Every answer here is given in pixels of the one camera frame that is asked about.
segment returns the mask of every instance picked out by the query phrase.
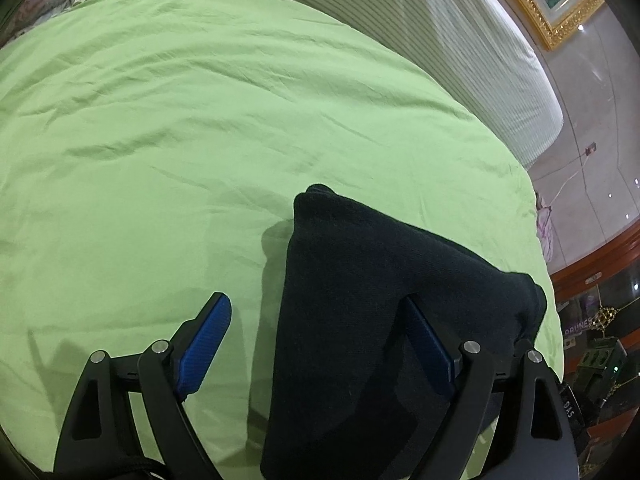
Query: silver screw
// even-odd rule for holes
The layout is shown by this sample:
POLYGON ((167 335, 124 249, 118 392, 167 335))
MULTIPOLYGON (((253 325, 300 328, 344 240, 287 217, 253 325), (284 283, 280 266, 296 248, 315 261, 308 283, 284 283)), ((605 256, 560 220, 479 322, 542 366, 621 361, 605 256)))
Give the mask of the silver screw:
POLYGON ((97 352, 92 353, 89 359, 91 359, 92 363, 98 364, 104 361, 105 357, 107 357, 107 354, 105 354, 102 350, 98 350, 97 352))
POLYGON ((475 341, 467 341, 462 345, 462 348, 470 354, 477 354, 480 351, 480 345, 475 341))
POLYGON ((529 358, 529 361, 532 361, 534 363, 542 362, 542 354, 537 350, 529 350, 527 352, 527 357, 529 358))
POLYGON ((163 354, 169 349, 169 342, 164 339, 159 339, 151 345, 151 351, 155 354, 163 354))

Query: folded black cloth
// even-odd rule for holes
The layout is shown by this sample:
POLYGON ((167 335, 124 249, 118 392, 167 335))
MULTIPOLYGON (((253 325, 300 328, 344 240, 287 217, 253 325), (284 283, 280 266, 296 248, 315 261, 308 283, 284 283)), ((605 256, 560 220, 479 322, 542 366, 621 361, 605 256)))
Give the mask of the folded black cloth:
POLYGON ((496 356, 533 341, 546 309, 526 274, 501 272, 326 186, 296 197, 261 464, 267 480, 411 474, 448 406, 404 333, 398 304, 414 292, 462 340, 496 356))

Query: blue gripper pad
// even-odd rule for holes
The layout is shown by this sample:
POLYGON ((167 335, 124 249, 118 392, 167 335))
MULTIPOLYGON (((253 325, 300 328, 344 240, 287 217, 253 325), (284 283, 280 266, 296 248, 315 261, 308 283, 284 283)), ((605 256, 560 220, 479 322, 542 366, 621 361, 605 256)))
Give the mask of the blue gripper pad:
POLYGON ((175 387, 180 400, 200 389, 230 323, 231 301, 222 294, 180 359, 175 387))
POLYGON ((422 370, 433 390, 450 399, 456 393, 453 360, 417 305, 409 298, 405 298, 404 304, 406 335, 422 370))

